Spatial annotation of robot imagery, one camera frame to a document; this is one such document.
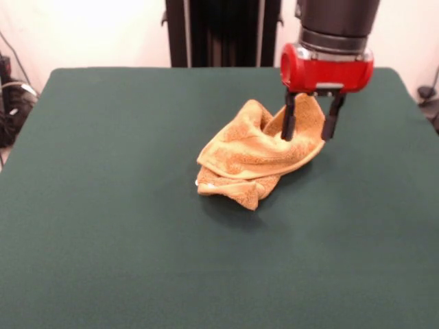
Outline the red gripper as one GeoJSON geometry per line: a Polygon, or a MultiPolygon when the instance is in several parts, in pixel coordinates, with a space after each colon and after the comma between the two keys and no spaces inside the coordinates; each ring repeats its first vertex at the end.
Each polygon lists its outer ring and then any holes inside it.
{"type": "Polygon", "coordinates": [[[371,50],[361,54],[340,55],[312,51],[298,43],[287,43],[281,54],[281,81],[286,87],[285,111],[281,138],[290,141],[293,138],[296,93],[329,92],[337,94],[325,116],[322,140],[333,138],[340,109],[344,105],[346,93],[362,90],[370,81],[374,70],[374,58],[371,50]]]}

